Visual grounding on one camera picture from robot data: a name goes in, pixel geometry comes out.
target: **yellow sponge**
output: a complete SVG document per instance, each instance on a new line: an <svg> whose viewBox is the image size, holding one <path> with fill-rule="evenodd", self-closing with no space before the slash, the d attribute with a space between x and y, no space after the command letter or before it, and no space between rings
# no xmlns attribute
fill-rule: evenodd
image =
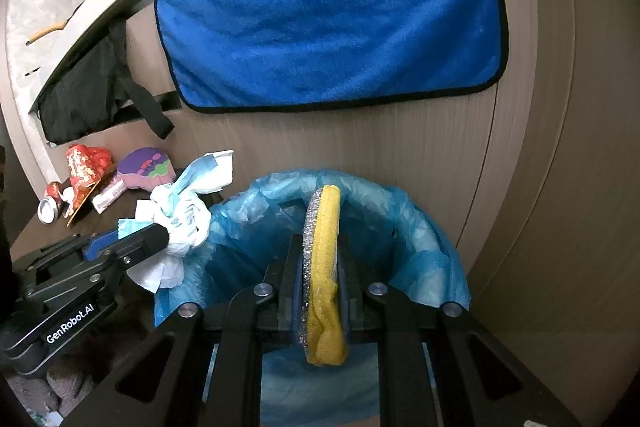
<svg viewBox="0 0 640 427"><path fill-rule="evenodd" d="M340 365L347 358L335 301L339 220L340 188L325 185L320 196L311 250L311 288L306 319L306 360L314 365Z"/></svg>

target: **black bag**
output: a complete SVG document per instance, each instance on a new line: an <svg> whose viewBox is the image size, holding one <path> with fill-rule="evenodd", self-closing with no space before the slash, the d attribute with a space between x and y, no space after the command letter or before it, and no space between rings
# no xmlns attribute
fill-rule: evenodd
<svg viewBox="0 0 640 427"><path fill-rule="evenodd" d="M127 100L161 139L169 135L174 124L151 93L131 78L126 45L125 22L116 21L107 36L43 87L34 108L49 142L69 142L110 127Z"/></svg>

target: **metal screw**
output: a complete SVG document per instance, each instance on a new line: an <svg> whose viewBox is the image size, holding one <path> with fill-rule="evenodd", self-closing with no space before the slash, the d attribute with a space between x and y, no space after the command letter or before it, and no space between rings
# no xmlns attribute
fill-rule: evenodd
<svg viewBox="0 0 640 427"><path fill-rule="evenodd" d="M178 315L184 319L190 319L196 313L198 313L198 305L193 302L185 302L178 308Z"/></svg>
<svg viewBox="0 0 640 427"><path fill-rule="evenodd" d="M462 315L462 306L457 302L445 302L442 305L442 313L447 315L447 317L460 317L460 315Z"/></svg>
<svg viewBox="0 0 640 427"><path fill-rule="evenodd" d="M387 292L387 290L388 288L383 282L372 282L369 285L369 293L371 295L375 295L376 297L382 297Z"/></svg>
<svg viewBox="0 0 640 427"><path fill-rule="evenodd" d="M268 297L271 295L273 291L273 286L271 286L268 282L261 282L254 286L254 293L258 297Z"/></svg>

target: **blue plastic bag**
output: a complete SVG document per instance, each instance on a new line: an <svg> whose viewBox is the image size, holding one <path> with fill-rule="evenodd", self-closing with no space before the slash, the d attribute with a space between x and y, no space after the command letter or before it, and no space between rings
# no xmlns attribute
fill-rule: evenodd
<svg viewBox="0 0 640 427"><path fill-rule="evenodd" d="M211 207L209 238L184 258L184 282L156 294L156 325L183 302L208 307L262 281L269 263L286 256L291 235L302 233L309 199L323 185L340 187L340 233L354 258L416 302L468 308L458 253L406 192L343 172L297 170L260 178ZM350 346L340 367L308 364L301 347L264 356L261 425L340 425L379 411L375 345Z"/></svg>

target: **blue trash bag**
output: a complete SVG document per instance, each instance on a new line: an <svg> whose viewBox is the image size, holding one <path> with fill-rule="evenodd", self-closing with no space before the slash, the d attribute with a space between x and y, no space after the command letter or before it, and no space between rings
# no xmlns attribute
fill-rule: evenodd
<svg viewBox="0 0 640 427"><path fill-rule="evenodd" d="M209 237L184 258L184 281L156 294L156 325L183 302L206 308L261 282L268 265L286 256L291 235L302 233L309 199L323 185L340 188L340 233L355 259L416 302L468 308L455 247L406 192L343 172L300 169L260 178L211 207ZM379 414L379 399L374 344L350 346L340 367L310 365L300 346L263 357L260 424L266 427L340 425Z"/></svg>

